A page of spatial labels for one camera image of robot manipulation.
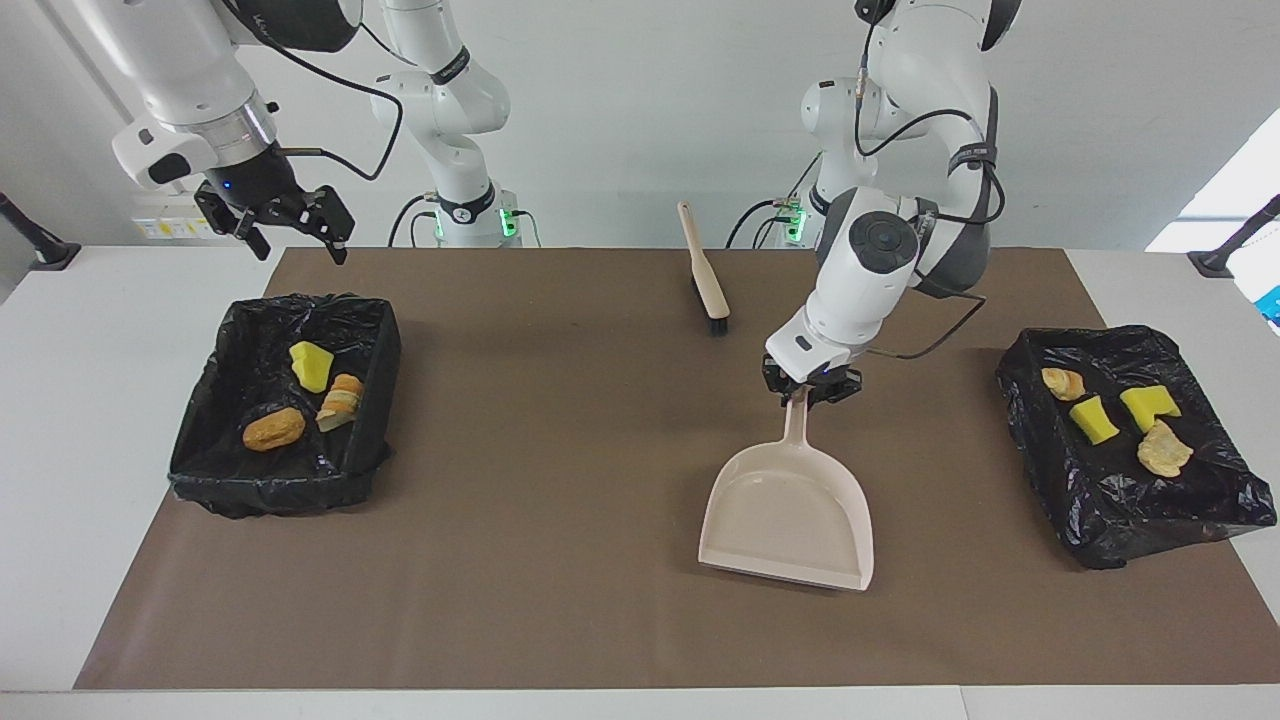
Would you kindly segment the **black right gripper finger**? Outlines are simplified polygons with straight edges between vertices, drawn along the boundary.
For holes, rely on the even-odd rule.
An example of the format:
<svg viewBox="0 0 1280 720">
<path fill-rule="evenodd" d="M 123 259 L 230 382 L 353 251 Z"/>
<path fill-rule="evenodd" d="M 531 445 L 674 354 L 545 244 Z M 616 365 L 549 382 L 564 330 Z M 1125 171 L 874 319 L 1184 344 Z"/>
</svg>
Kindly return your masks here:
<svg viewBox="0 0 1280 720">
<path fill-rule="evenodd" d="M 355 229 L 348 208 L 337 190 L 328 184 L 303 192 L 302 201 L 300 231 L 320 241 L 334 264 L 343 266 L 348 258 L 347 243 Z"/>
<path fill-rule="evenodd" d="M 271 247 L 262 232 L 256 227 L 252 211 L 237 214 L 210 182 L 204 182 L 195 191 L 193 197 L 197 209 L 215 234 L 232 237 L 246 246 L 257 260 L 268 260 Z"/>
</svg>

